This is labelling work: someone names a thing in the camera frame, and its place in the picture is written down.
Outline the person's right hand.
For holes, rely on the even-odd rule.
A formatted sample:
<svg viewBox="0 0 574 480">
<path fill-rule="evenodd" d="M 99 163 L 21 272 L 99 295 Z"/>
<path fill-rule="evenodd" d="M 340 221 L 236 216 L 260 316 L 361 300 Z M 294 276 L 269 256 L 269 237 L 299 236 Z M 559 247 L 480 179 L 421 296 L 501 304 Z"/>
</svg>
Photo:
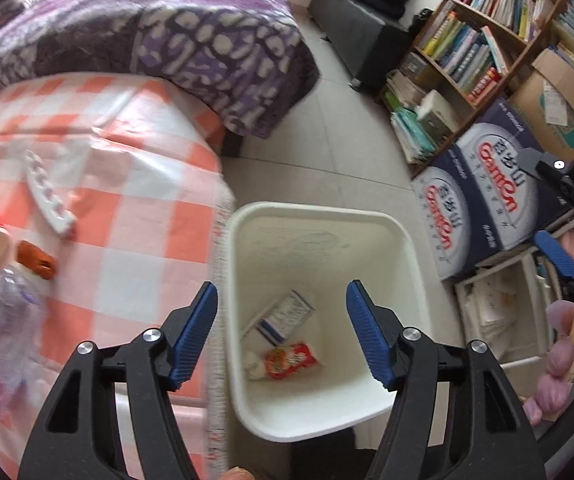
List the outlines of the person's right hand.
<svg viewBox="0 0 574 480">
<path fill-rule="evenodd" d="M 574 303 L 557 300 L 546 315 L 559 338 L 547 353 L 545 372 L 538 378 L 534 396 L 522 404 L 532 427 L 544 418 L 559 416 L 570 403 L 574 385 Z"/>
</svg>

